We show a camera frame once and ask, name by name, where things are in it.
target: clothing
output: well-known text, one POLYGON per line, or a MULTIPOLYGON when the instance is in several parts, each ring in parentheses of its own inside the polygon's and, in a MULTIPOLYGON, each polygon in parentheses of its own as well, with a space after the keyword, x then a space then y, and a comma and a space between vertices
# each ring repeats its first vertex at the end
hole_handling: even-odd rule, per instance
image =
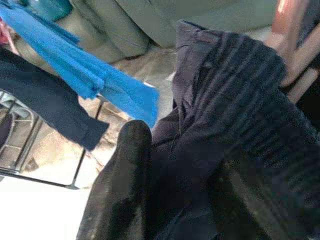
POLYGON ((88 116, 59 77, 0 48, 0 88, 19 99, 67 139, 93 150, 109 124, 88 116))
POLYGON ((101 93, 131 117, 156 122, 158 92, 77 45, 79 39, 11 0, 0 0, 0 17, 84 99, 101 93))
POLYGON ((153 130, 149 231, 154 239, 216 235, 206 184, 240 146, 279 191, 318 217, 319 135, 279 90, 286 75, 274 49, 248 36, 178 25, 173 110, 153 130), (196 224, 201 219, 205 225, 196 224), (184 231, 192 225, 192 234, 184 231))

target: sofa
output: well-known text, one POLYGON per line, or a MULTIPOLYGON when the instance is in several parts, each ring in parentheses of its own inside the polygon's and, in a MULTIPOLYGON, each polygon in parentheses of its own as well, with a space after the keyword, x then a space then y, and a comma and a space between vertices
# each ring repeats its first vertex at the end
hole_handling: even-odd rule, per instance
MULTIPOLYGON (((175 45, 177 21, 233 32, 272 23, 277 0, 71 0, 73 9, 57 24, 79 36, 80 46, 107 63, 142 55, 150 43, 175 45)), ((27 61, 51 67, 23 40, 16 46, 27 61)))

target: white floor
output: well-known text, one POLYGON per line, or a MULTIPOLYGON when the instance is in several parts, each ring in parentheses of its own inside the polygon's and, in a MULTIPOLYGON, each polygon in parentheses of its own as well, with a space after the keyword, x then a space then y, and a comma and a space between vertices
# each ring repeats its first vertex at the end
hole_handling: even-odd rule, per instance
POLYGON ((0 239, 74 240, 89 190, 6 177, 0 193, 0 239))

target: blue cloth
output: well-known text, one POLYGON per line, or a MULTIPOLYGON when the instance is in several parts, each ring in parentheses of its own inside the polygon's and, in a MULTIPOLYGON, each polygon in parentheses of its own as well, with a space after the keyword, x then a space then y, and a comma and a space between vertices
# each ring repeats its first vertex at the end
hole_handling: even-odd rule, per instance
POLYGON ((158 92, 77 45, 79 39, 12 1, 0 0, 0 17, 39 53, 84 99, 101 93, 134 119, 152 127, 158 114, 158 92))

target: teal object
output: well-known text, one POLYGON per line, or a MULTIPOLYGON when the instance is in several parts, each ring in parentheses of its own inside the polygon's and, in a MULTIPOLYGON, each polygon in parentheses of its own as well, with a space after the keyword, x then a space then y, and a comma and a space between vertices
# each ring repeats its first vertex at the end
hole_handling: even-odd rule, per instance
POLYGON ((21 2, 34 14, 52 22, 67 16, 72 10, 68 0, 22 0, 21 2))

